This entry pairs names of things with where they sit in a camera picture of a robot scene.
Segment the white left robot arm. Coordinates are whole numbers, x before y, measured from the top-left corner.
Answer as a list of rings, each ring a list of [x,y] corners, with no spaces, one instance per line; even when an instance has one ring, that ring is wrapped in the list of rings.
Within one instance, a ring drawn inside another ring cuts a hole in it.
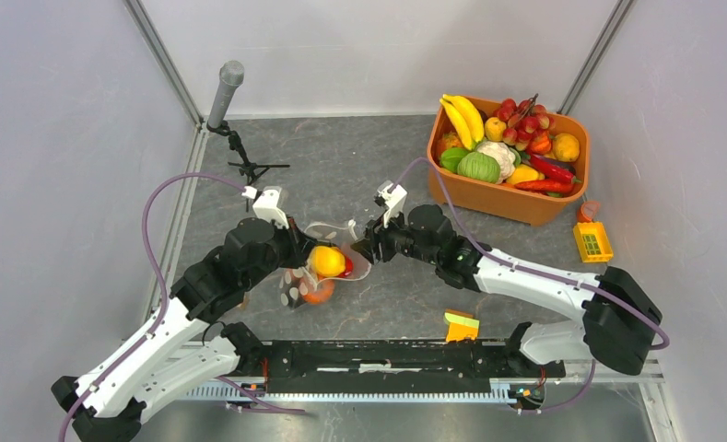
[[[240,221],[222,245],[186,269],[158,312],[113,355],[86,375],[53,384],[67,413],[60,435],[72,428],[82,441],[130,441],[169,403],[208,380],[234,370],[254,373],[262,351],[242,325],[175,363],[165,362],[271,273],[304,266],[320,243],[292,219],[283,227],[257,218]]]

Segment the clear dotted zip top bag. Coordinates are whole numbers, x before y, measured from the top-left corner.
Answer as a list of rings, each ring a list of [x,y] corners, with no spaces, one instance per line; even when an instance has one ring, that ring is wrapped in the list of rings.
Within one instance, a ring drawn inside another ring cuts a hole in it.
[[[331,245],[310,250],[307,263],[298,269],[287,269],[279,281],[281,304],[290,309],[305,304],[319,305],[328,301],[337,283],[366,278],[372,264],[351,248],[358,241],[354,220],[344,224],[310,223],[305,232]]]

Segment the yellow toy lemon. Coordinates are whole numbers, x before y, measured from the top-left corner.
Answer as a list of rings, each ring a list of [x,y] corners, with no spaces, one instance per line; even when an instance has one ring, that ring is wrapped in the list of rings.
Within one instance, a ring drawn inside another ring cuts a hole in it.
[[[320,277],[339,277],[345,268],[345,255],[336,247],[316,246],[310,253],[309,264]]]

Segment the orange toy pumpkin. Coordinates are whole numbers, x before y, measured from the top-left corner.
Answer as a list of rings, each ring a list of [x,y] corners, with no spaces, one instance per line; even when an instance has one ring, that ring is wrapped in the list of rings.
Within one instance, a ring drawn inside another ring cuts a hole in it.
[[[322,279],[316,286],[302,294],[302,299],[309,304],[319,305],[331,299],[335,290],[335,281]]]

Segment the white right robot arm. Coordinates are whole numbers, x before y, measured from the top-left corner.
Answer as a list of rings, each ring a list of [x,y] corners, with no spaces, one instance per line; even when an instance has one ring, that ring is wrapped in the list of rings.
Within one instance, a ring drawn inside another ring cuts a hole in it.
[[[525,322],[512,333],[504,361],[517,376],[567,359],[594,359],[636,376],[657,346],[663,315],[627,271],[609,266],[602,274],[576,273],[520,261],[459,234],[436,205],[368,222],[352,248],[370,263],[395,255],[425,262],[453,288],[513,297],[564,316],[550,324]]]

